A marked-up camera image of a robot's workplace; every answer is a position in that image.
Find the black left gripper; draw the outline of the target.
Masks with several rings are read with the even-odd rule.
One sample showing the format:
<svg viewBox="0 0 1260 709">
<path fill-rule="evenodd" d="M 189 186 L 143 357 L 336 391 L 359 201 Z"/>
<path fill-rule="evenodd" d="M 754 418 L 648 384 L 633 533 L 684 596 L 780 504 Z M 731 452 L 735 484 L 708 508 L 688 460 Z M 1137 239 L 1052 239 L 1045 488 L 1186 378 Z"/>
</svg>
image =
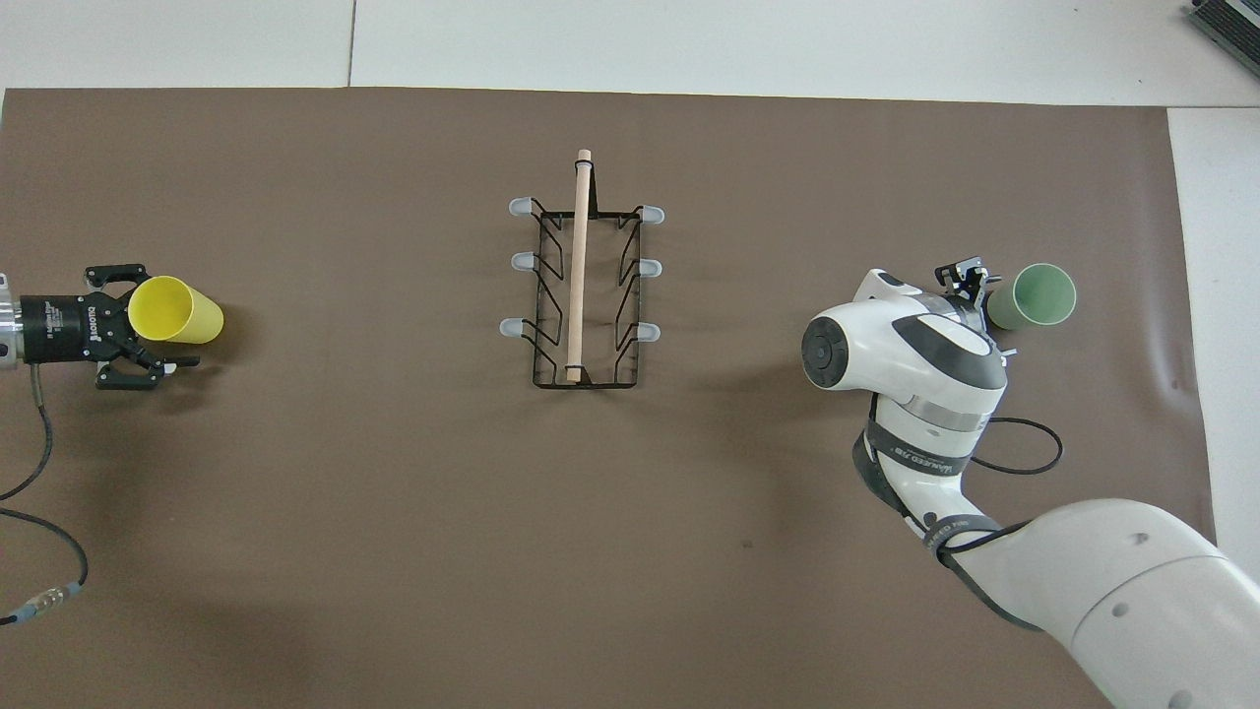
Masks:
<svg viewBox="0 0 1260 709">
<path fill-rule="evenodd" d="M 94 264 L 83 271 L 86 295 L 20 297 L 21 360 L 94 360 L 98 390 L 154 390 L 176 369 L 199 366 L 197 354 L 158 354 L 131 340 L 127 309 L 135 288 L 149 280 L 144 264 Z M 111 285 L 131 290 L 108 295 Z"/>
</svg>

